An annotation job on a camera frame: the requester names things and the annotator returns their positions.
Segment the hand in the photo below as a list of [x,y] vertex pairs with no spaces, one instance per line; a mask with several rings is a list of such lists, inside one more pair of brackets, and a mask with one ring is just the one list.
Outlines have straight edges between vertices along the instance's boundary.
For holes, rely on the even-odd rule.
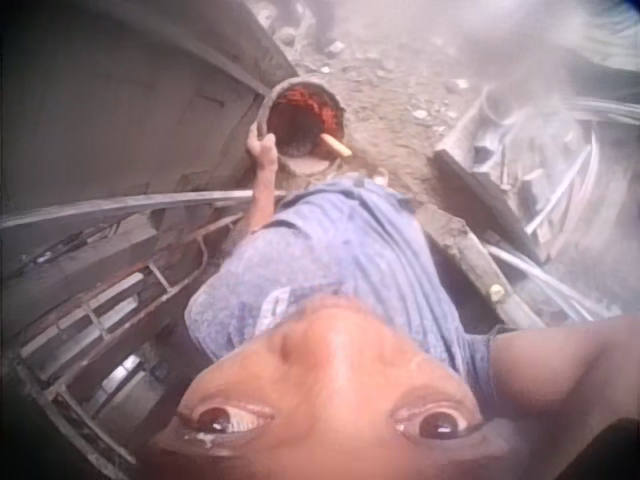
[[262,140],[258,140],[258,127],[254,123],[249,130],[247,138],[247,150],[253,155],[253,158],[259,169],[277,170],[278,169],[278,149],[276,148],[276,136],[269,133]]

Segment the eye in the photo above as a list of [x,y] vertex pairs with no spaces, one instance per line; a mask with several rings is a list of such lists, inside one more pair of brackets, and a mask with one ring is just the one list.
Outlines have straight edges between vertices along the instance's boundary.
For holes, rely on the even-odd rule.
[[202,411],[194,427],[203,433],[243,433],[254,430],[269,420],[270,417],[267,415],[252,413],[242,408],[216,406]]
[[425,440],[451,440],[469,433],[469,422],[453,408],[436,407],[407,412],[396,428],[404,435]]

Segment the bucket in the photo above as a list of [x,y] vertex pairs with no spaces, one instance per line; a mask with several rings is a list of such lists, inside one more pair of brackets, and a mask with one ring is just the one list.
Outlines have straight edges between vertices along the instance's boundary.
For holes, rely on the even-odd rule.
[[314,175],[337,160],[320,138],[323,133],[342,142],[345,137],[344,108],[325,85],[292,78],[276,86],[258,113],[258,135],[276,136],[280,161],[297,175]]

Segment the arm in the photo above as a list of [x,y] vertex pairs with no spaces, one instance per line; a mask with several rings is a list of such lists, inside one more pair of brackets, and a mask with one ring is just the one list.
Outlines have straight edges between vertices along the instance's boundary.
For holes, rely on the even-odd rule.
[[551,479],[609,424],[638,419],[640,318],[507,334],[494,340],[491,367],[514,413],[540,419],[526,478]]
[[258,140],[256,126],[253,125],[247,139],[247,150],[256,162],[253,198],[246,216],[247,230],[251,234],[264,227],[273,217],[278,171],[276,137],[270,133],[263,140]]

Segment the wooden handle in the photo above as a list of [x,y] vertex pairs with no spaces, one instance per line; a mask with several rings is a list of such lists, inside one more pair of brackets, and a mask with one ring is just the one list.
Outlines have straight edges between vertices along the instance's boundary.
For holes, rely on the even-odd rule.
[[353,155],[353,152],[351,150],[349,150],[346,146],[344,146],[328,133],[321,134],[320,138],[325,143],[325,145],[327,145],[333,152],[336,153],[336,155],[342,158],[350,157]]

